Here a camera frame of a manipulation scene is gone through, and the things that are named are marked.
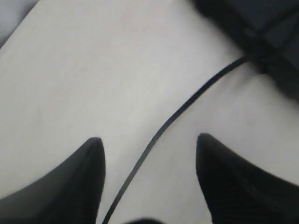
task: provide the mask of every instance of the black cable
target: black cable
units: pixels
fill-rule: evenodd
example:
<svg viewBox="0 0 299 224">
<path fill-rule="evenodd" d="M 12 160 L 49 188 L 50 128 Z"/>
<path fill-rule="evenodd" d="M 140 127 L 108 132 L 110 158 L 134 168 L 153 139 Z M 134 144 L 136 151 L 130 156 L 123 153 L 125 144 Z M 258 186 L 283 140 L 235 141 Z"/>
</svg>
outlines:
<svg viewBox="0 0 299 224">
<path fill-rule="evenodd" d="M 291 8 L 289 10 L 286 10 L 282 14 L 278 15 L 274 19 L 270 20 L 260 31 L 259 34 L 265 34 L 269 32 L 272 28 L 274 28 L 277 24 L 285 20 L 286 18 L 290 17 L 292 14 L 297 13 L 299 11 L 299 7 L 295 6 L 294 8 Z M 279 52 L 283 51 L 290 42 L 293 41 L 293 39 L 296 37 L 297 33 L 299 32 L 299 19 L 296 23 L 295 27 L 292 29 L 290 35 L 286 38 L 286 41 L 283 42 L 281 47 L 278 49 Z M 217 81 L 219 81 L 223 76 L 234 70 L 235 68 L 239 67 L 240 65 L 246 63 L 247 61 L 255 60 L 261 57 L 258 53 L 253 53 L 249 56 L 241 57 L 225 68 L 223 68 L 221 71 L 219 71 L 216 75 L 214 75 L 211 79 L 209 79 L 199 90 L 197 90 L 175 113 L 162 125 L 162 127 L 157 131 L 157 133 L 154 135 L 154 137 L 151 139 L 147 147 L 145 148 L 144 152 L 141 154 L 140 158 L 138 159 L 137 163 L 134 165 L 132 171 L 126 178 L 125 182 L 123 183 L 121 189 L 117 193 L 115 199 L 113 200 L 102 224 L 108 224 L 114 210 L 116 209 L 116 206 L 118 205 L 119 201 L 121 200 L 122 196 L 124 195 L 125 191 L 127 190 L 128 186 L 132 182 L 133 178 L 137 174 L 139 168 L 145 161 L 146 157 L 151 152 L 152 148 L 158 141 L 158 139 L 163 135 L 163 133 L 166 131 L 166 129 L 182 114 L 184 113 L 203 93 L 205 93 L 213 84 L 215 84 Z"/>
</svg>

